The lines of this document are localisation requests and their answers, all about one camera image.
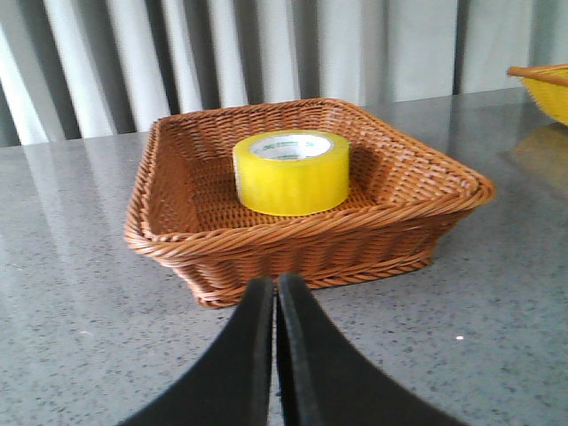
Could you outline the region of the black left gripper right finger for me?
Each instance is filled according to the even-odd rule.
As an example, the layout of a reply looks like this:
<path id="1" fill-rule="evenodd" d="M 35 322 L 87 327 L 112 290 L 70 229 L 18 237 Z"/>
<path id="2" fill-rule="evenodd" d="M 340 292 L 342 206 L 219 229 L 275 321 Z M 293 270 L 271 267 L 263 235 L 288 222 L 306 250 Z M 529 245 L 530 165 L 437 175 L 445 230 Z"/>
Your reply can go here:
<path id="1" fill-rule="evenodd" d="M 457 425 L 366 359 L 301 276 L 278 278 L 277 366 L 287 425 Z"/>

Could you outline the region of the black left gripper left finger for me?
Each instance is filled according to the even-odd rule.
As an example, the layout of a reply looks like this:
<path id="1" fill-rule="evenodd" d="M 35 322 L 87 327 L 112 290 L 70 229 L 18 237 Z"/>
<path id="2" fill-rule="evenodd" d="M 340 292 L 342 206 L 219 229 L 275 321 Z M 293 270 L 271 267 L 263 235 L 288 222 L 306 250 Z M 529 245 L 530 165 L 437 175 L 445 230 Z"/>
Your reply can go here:
<path id="1" fill-rule="evenodd" d="M 266 425 L 272 377 L 273 282 L 251 280 L 206 352 L 123 425 Z"/>

